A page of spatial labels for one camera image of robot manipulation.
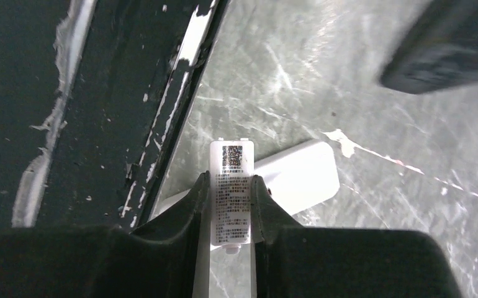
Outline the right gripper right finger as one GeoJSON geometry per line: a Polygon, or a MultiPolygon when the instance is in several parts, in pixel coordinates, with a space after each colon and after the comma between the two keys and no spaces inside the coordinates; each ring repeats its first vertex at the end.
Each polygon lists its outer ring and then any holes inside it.
{"type": "Polygon", "coordinates": [[[461,297],[443,250],[416,230],[306,227],[251,181],[253,297],[461,297]]]}

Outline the white battery cover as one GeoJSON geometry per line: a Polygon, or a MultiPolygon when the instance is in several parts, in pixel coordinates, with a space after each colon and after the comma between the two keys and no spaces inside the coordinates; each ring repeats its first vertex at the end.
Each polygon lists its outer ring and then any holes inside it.
{"type": "Polygon", "coordinates": [[[210,144],[210,244],[237,254],[251,240],[251,180],[254,143],[247,139],[210,144]]]}

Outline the white remote control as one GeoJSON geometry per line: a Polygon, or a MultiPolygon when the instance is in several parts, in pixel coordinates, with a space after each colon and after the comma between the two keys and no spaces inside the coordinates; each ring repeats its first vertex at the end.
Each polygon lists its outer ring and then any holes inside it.
{"type": "MultiPolygon", "coordinates": [[[[272,199],[292,218],[294,214],[332,198],[340,187],[331,146],[316,140],[294,146],[259,162],[254,161],[253,177],[256,175],[263,178],[272,199]]],[[[180,201],[192,187],[167,198],[166,207],[161,209],[160,214],[180,201]]],[[[250,250],[251,244],[252,234],[250,243],[246,244],[250,250]]],[[[210,254],[214,248],[216,247],[210,244],[210,254]]]]}

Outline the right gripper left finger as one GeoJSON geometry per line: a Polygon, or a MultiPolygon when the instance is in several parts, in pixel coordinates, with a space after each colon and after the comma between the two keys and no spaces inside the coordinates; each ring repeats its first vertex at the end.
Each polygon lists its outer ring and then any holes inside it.
{"type": "Polygon", "coordinates": [[[210,174],[126,232],[103,225],[0,229],[0,297],[207,297],[210,174]]]}

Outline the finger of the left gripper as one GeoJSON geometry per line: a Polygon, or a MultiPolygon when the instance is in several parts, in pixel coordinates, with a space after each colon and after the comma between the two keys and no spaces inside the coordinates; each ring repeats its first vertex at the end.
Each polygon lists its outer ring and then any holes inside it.
{"type": "Polygon", "coordinates": [[[478,1],[432,1],[399,43],[380,83],[424,94],[478,82],[478,1]]]}

